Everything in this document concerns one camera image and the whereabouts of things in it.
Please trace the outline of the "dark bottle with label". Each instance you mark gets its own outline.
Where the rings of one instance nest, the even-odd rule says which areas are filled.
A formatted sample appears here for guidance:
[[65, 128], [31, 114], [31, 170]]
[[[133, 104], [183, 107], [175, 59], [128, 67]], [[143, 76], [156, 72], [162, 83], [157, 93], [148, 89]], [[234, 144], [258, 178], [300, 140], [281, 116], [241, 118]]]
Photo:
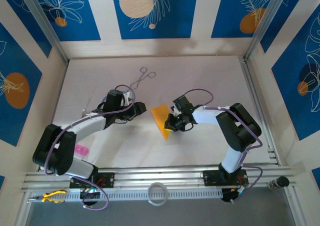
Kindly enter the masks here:
[[290, 181], [285, 176], [280, 176], [270, 182], [268, 182], [267, 186], [271, 190], [277, 190], [290, 185]]

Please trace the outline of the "thin metal forceps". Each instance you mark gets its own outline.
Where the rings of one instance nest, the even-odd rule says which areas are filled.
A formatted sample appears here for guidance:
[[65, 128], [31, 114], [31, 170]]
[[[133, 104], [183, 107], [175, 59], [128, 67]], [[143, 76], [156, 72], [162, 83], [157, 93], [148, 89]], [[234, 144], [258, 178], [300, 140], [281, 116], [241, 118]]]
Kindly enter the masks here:
[[137, 81], [131, 83], [130, 86], [129, 86], [132, 90], [137, 89], [138, 86], [139, 86], [139, 84], [140, 84], [144, 79], [146, 79], [146, 78], [152, 79], [152, 78], [154, 78], [154, 77], [157, 75], [154, 71], [148, 72], [148, 68], [147, 68], [147, 67], [141, 67], [139, 71], [140, 71], [140, 73], [141, 73], [140, 77], [138, 78]]

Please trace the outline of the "aluminium frame post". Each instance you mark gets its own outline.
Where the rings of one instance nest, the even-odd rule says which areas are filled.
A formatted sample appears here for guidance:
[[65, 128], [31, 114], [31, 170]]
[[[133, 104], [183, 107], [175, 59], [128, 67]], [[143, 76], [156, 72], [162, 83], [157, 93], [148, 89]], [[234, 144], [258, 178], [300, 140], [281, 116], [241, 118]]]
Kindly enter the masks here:
[[245, 51], [245, 54], [243, 55], [243, 60], [245, 63], [247, 63], [250, 59], [250, 57], [255, 52], [255, 49], [259, 45], [261, 39], [265, 35], [268, 27], [270, 26], [270, 23], [272, 22], [275, 14], [277, 13], [281, 3], [283, 0], [270, 0], [270, 3], [268, 7], [265, 10], [265, 13], [260, 20], [260, 23], [258, 24], [256, 31], [254, 32], [251, 41], [249, 43], [248, 48]]
[[68, 65], [70, 59], [64, 51], [57, 34], [55, 33], [38, 0], [24, 0], [24, 2], [52, 47], [56, 50], [63, 62]]

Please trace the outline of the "aluminium table side rail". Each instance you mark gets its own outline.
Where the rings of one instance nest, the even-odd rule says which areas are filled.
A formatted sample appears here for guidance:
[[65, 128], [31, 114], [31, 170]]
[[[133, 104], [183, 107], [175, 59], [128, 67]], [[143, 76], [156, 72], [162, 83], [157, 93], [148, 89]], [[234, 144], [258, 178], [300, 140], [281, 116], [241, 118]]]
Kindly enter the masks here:
[[271, 133], [270, 127], [267, 123], [266, 115], [263, 110], [261, 98], [258, 93], [258, 88], [257, 84], [255, 83], [255, 79], [253, 77], [253, 74], [250, 71], [250, 67], [248, 66], [246, 60], [244, 59], [243, 56], [238, 56], [238, 60], [240, 62], [240, 66], [249, 90], [249, 93], [251, 95], [253, 105], [254, 105], [254, 110], [257, 114], [257, 122], [259, 123], [261, 130], [262, 130], [262, 135], [266, 139], [266, 143], [264, 145], [267, 146], [267, 150], [269, 153], [271, 153], [270, 157], [270, 164], [274, 164], [277, 166], [281, 166], [281, 160], [279, 159], [278, 156], [278, 151], [275, 146], [275, 141], [273, 138], [273, 135]]

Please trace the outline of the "clear bag with pink label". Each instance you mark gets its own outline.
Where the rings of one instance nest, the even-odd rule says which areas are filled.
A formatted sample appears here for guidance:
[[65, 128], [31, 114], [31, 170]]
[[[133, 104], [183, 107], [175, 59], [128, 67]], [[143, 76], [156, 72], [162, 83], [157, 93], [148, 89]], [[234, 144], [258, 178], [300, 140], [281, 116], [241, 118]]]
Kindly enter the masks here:
[[83, 161], [93, 162], [96, 160], [97, 152], [94, 146], [85, 146], [76, 144], [74, 149], [74, 157]]

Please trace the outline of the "yellow-handled pliers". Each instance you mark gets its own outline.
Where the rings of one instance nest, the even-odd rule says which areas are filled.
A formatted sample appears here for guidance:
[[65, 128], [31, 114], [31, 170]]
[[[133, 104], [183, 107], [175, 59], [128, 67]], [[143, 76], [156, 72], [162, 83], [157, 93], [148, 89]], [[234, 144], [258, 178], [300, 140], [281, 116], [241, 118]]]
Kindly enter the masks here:
[[57, 191], [53, 191], [51, 193], [44, 193], [43, 195], [37, 195], [37, 196], [33, 196], [28, 198], [29, 201], [41, 201], [41, 202], [50, 202], [50, 203], [55, 203], [55, 204], [59, 204], [59, 203], [64, 203], [64, 200], [54, 200], [51, 197], [55, 196], [55, 195], [59, 195], [59, 194], [66, 194], [67, 191], [66, 190], [57, 190]]

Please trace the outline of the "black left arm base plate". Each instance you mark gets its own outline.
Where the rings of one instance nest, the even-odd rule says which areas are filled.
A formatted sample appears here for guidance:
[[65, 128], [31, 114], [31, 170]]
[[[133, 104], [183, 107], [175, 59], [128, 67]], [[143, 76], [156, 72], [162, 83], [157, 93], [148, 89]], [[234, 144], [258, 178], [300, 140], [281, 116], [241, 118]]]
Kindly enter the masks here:
[[[93, 173], [88, 181], [99, 186], [100, 188], [113, 188], [115, 182], [115, 173]], [[71, 178], [69, 188], [70, 189], [84, 189], [92, 187], [92, 184], [86, 183], [74, 177]]]

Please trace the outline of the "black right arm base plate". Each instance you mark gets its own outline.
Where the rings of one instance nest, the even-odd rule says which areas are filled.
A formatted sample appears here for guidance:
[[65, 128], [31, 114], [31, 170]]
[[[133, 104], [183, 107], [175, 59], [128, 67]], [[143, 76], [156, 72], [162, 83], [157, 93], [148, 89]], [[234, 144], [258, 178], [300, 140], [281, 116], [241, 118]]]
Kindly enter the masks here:
[[247, 172], [244, 169], [229, 174], [223, 170], [203, 171], [205, 186], [247, 186], [249, 184]]

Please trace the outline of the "aluminium mounting rail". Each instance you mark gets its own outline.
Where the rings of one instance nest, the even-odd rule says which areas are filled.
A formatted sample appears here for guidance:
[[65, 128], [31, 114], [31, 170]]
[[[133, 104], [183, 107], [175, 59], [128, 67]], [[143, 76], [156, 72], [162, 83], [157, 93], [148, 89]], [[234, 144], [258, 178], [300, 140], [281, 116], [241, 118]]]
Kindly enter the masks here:
[[[262, 165], [262, 177], [255, 184], [256, 187], [264, 187], [267, 183], [279, 176], [286, 176], [289, 185], [294, 187], [297, 180], [293, 170], [288, 166]], [[104, 168], [101, 173], [114, 173], [115, 190], [146, 190], [151, 183], [160, 182], [168, 189], [193, 189], [204, 188], [201, 178], [206, 170], [217, 170], [218, 167], [162, 167], [162, 168]], [[21, 187], [22, 192], [49, 192], [59, 189], [67, 189], [70, 178], [67, 175], [45, 175], [43, 172], [28, 172]]]

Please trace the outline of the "orange square paper sheet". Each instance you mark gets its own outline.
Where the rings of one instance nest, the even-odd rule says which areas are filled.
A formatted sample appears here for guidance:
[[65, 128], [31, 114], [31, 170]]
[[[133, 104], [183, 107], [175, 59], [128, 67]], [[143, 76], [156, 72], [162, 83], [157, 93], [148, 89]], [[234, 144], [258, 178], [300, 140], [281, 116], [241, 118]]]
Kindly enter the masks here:
[[164, 140], [167, 141], [171, 132], [170, 130], [165, 129], [165, 121], [168, 119], [170, 113], [169, 107], [164, 104], [154, 107], [150, 111], [161, 135]]

